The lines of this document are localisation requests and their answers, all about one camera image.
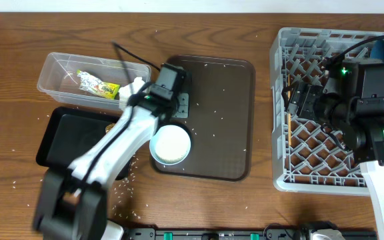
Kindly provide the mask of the wooden chopstick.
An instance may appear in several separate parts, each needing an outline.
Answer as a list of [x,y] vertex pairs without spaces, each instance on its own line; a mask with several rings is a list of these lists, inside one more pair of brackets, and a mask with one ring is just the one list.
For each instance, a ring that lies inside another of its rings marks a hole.
[[[287,83],[288,83],[288,86],[290,86],[291,84],[291,76],[290,74],[288,74],[287,76]],[[290,94],[290,91],[287,92],[287,96],[288,96],[288,99],[290,98],[291,94]],[[288,123],[288,137],[287,137],[287,140],[288,140],[288,147],[290,148],[291,146],[291,114],[289,112],[287,112],[287,123]]]

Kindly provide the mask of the light blue rice bowl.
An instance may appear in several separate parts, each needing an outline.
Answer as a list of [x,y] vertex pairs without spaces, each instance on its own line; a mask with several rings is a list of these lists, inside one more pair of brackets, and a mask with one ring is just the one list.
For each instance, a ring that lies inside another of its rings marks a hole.
[[184,128],[165,125],[151,138],[149,150],[156,162],[176,165],[188,156],[191,150],[191,138]]

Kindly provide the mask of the white napkin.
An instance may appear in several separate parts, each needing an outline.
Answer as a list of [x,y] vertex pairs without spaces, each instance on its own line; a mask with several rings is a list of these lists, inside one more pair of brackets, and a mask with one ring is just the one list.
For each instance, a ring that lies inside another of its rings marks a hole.
[[129,83],[118,90],[120,110],[123,111],[127,107],[127,102],[130,96],[136,94],[144,84],[145,82],[142,77],[136,77],[132,83]]

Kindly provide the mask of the yellow silver snack wrapper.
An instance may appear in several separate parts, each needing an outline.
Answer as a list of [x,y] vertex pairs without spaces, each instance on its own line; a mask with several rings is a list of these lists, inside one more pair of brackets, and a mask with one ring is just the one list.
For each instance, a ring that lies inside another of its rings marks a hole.
[[77,70],[77,76],[81,82],[79,86],[80,90],[106,99],[114,99],[118,94],[120,88],[118,84],[104,82],[100,80],[100,78],[81,70]]

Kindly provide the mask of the brown food scrap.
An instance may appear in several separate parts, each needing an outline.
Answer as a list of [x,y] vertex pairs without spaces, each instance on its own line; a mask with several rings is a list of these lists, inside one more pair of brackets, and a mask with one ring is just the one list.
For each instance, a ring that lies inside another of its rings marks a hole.
[[114,126],[115,126],[114,123],[109,124],[109,125],[106,126],[106,128],[105,128],[105,132],[108,133],[110,130],[112,130],[112,128],[114,128]]

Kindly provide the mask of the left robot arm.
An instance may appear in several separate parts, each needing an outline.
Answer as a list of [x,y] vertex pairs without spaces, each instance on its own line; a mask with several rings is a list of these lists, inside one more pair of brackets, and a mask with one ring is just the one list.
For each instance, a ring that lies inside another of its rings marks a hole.
[[107,191],[159,123],[178,109],[190,73],[164,63],[155,83],[132,94],[115,126],[88,152],[43,176],[33,230],[45,239],[122,239],[122,226],[107,218]]

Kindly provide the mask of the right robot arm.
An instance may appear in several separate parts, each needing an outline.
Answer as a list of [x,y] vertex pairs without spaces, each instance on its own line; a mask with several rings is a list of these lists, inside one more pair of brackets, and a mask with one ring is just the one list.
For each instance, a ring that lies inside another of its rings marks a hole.
[[326,66],[326,86],[295,82],[282,91],[288,113],[343,134],[370,193],[377,234],[384,239],[384,62],[344,59]]

